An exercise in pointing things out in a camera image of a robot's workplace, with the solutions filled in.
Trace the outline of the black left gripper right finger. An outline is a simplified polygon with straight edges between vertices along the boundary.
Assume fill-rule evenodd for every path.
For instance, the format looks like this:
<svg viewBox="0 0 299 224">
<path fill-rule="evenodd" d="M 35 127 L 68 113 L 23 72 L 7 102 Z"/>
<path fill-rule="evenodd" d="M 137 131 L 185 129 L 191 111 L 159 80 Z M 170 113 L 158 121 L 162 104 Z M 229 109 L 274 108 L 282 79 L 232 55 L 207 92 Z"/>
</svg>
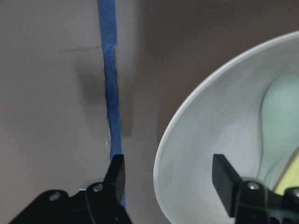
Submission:
<svg viewBox="0 0 299 224">
<path fill-rule="evenodd" d="M 212 183 L 228 216 L 234 217 L 242 178 L 223 154 L 213 155 Z"/>
</svg>

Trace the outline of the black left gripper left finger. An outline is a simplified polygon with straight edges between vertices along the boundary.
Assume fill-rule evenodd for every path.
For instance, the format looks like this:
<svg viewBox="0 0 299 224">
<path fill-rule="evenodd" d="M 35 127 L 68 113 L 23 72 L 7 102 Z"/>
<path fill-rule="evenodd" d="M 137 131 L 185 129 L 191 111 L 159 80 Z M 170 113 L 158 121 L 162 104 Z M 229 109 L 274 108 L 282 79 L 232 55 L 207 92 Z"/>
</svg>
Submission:
<svg viewBox="0 0 299 224">
<path fill-rule="evenodd" d="M 125 162 L 123 154 L 113 156 L 104 178 L 105 186 L 112 191 L 117 203 L 125 207 Z"/>
</svg>

